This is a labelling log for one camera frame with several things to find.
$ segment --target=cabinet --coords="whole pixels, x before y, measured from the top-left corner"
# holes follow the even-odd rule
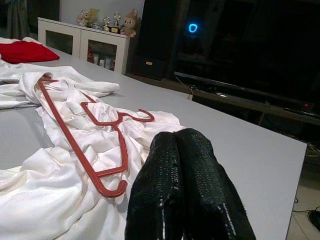
[[[130,38],[113,32],[38,18],[38,40],[85,61],[125,74]]]

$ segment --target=television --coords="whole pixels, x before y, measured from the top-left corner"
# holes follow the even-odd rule
[[[181,6],[172,76],[283,107],[319,103],[320,0],[187,0]]]

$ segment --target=stuffed toy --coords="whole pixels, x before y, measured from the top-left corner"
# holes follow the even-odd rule
[[[82,11],[80,16],[77,17],[76,22],[81,27],[86,27],[90,19],[90,13],[88,11]]]
[[[135,9],[132,9],[131,12],[124,18],[124,27],[121,29],[121,34],[134,38],[137,35],[135,30],[137,22],[138,22],[138,11]]]

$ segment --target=red pillow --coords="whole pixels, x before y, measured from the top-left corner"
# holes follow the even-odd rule
[[[27,41],[0,43],[1,59],[11,63],[32,63],[57,60],[60,57],[42,44]]]

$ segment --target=blue ring light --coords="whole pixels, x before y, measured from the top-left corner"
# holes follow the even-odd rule
[[[198,30],[198,25],[197,24],[192,23],[192,24],[189,25],[189,32],[190,33],[194,34],[197,30]]]

